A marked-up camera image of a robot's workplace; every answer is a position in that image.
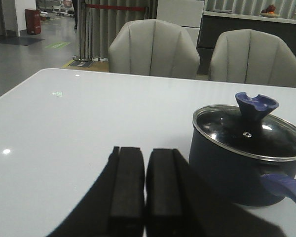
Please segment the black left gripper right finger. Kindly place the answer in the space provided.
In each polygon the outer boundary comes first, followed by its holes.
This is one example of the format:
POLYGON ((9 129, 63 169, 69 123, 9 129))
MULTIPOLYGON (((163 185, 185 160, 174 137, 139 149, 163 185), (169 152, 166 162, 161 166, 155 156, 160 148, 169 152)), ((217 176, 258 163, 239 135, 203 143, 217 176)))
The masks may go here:
POLYGON ((146 179, 148 237, 283 237, 265 221, 217 195, 177 149, 154 149, 146 179))

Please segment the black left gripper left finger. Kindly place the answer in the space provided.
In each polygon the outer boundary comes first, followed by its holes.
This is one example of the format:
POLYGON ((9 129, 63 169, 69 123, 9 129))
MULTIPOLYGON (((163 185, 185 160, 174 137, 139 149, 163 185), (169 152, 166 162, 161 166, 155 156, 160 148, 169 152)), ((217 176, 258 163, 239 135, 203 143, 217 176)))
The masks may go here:
POLYGON ((101 174, 51 237, 141 237, 145 167, 140 148, 114 147, 101 174))

